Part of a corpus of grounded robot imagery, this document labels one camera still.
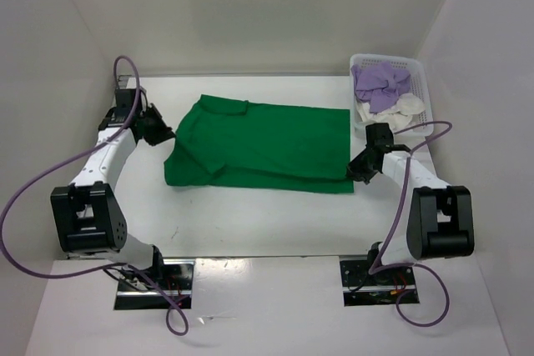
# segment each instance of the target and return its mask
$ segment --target green cloth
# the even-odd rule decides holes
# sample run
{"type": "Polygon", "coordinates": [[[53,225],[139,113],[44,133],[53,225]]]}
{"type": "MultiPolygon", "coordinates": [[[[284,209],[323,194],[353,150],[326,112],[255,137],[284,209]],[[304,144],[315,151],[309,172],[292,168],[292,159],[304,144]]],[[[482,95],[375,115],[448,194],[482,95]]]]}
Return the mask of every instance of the green cloth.
{"type": "Polygon", "coordinates": [[[350,112],[202,95],[176,131],[165,182],[353,193],[350,112]]]}

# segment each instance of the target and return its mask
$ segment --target laundry basket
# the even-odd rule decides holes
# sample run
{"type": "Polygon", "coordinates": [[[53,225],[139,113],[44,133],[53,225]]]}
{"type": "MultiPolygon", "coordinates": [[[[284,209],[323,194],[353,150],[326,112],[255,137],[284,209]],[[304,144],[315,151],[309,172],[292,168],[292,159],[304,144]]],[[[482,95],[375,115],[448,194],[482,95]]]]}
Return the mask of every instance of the laundry basket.
{"type": "MultiPolygon", "coordinates": [[[[356,102],[359,100],[354,93],[354,81],[355,77],[350,69],[355,64],[358,64],[361,68],[367,68],[369,66],[381,63],[390,62],[394,68],[405,68],[410,72],[410,92],[416,95],[425,104],[425,111],[417,116],[414,116],[410,125],[416,125],[419,123],[426,123],[432,121],[431,100],[428,96],[428,87],[426,86],[426,76],[423,65],[414,60],[413,58],[398,58],[396,56],[382,56],[380,54],[363,54],[358,53],[350,58],[349,75],[350,75],[350,91],[352,92],[352,105],[351,115],[354,121],[356,133],[359,137],[365,136],[365,126],[372,124],[372,121],[362,122],[361,116],[356,110],[356,102]]],[[[402,136],[406,137],[428,137],[434,132],[434,126],[429,124],[425,127],[419,127],[411,129],[402,136]]]]}

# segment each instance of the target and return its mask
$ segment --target purple towel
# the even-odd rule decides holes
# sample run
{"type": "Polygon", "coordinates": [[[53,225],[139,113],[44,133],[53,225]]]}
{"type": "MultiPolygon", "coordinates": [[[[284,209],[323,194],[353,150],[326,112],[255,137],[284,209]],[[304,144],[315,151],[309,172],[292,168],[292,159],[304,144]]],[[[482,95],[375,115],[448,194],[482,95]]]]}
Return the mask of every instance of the purple towel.
{"type": "Polygon", "coordinates": [[[410,72],[405,68],[393,68],[390,62],[382,62],[361,69],[351,68],[354,93],[364,103],[370,103],[371,113],[380,113],[394,106],[399,96],[410,91],[410,72]]]}

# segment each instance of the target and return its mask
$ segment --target wall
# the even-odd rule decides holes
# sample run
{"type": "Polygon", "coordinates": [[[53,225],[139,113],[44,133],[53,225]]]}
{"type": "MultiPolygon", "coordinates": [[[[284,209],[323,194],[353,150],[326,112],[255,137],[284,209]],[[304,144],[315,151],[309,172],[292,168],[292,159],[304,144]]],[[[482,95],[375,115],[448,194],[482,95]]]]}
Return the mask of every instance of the wall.
{"type": "Polygon", "coordinates": [[[534,346],[534,0],[447,0],[421,52],[436,169],[472,191],[476,252],[512,355],[534,346]]]}
{"type": "Polygon", "coordinates": [[[347,73],[413,56],[441,0],[75,0],[104,54],[144,74],[347,73]]]}
{"type": "MultiPolygon", "coordinates": [[[[111,102],[110,66],[71,0],[0,0],[0,204],[51,164],[88,147],[111,102]]],[[[8,248],[49,272],[58,255],[49,194],[75,166],[44,179],[8,215],[8,248]]],[[[45,280],[18,273],[0,256],[1,354],[24,354],[45,280]]]]}

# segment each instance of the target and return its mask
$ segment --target white towel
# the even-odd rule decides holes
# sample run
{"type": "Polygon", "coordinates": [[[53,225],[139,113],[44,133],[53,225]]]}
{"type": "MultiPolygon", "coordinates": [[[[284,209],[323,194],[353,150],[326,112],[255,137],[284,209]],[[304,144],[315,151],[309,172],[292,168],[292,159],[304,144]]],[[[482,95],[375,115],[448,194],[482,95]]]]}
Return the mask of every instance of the white towel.
{"type": "Polygon", "coordinates": [[[363,122],[388,123],[392,131],[408,127],[414,115],[425,111],[425,104],[413,93],[405,93],[392,107],[373,114],[369,103],[356,100],[356,110],[363,122]]]}

